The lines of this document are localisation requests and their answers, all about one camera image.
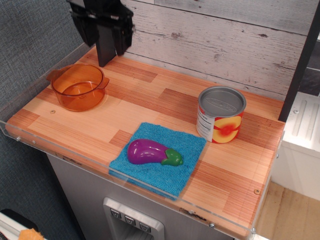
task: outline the can lid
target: can lid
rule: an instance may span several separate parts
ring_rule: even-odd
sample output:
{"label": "can lid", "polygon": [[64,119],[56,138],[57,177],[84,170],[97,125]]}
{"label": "can lid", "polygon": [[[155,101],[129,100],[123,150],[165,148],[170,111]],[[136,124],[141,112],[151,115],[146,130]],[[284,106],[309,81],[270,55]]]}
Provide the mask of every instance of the can lid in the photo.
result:
{"label": "can lid", "polygon": [[198,103],[204,113],[213,118],[236,116],[242,113],[247,105],[241,92],[227,86],[213,86],[203,90]]}

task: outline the purple eggplant toy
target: purple eggplant toy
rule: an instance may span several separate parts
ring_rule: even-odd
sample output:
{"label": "purple eggplant toy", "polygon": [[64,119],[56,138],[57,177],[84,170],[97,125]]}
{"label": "purple eggplant toy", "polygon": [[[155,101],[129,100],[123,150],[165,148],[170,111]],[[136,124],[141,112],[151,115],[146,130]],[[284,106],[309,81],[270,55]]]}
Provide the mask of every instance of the purple eggplant toy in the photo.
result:
{"label": "purple eggplant toy", "polygon": [[149,139],[132,141],[127,150],[127,157],[132,164],[161,163],[179,166],[184,163],[179,152]]}

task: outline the whitewashed wood wall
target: whitewashed wood wall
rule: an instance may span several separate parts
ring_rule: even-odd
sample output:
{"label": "whitewashed wood wall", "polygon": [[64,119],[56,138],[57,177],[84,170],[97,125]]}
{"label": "whitewashed wood wall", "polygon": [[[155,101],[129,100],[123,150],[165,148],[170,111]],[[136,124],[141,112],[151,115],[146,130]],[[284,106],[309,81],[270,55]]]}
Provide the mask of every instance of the whitewashed wood wall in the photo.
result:
{"label": "whitewashed wood wall", "polygon": [[122,0],[126,57],[284,100],[319,0]]}

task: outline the wooden floor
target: wooden floor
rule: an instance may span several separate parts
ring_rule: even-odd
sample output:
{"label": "wooden floor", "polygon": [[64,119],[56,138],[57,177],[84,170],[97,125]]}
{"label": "wooden floor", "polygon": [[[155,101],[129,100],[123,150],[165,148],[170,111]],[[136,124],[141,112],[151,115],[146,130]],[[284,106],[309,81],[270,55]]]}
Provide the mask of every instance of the wooden floor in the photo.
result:
{"label": "wooden floor", "polygon": [[269,240],[319,240],[320,201],[271,182],[256,233]]}

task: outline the blue towel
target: blue towel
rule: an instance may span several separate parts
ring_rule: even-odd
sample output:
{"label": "blue towel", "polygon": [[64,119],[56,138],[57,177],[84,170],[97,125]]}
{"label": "blue towel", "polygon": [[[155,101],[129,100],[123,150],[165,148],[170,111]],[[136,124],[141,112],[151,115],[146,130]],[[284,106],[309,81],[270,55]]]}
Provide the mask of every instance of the blue towel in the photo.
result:
{"label": "blue towel", "polygon": [[[183,164],[179,166],[161,165],[160,163],[137,165],[129,162],[127,158],[128,146],[136,139],[150,139],[167,148],[178,151],[182,156]],[[143,122],[133,134],[129,143],[122,149],[120,155],[109,165],[111,169],[124,173],[136,180],[125,177],[116,171],[110,170],[109,173],[146,188],[149,191],[175,200],[186,186],[206,143],[207,141],[202,137]]]}

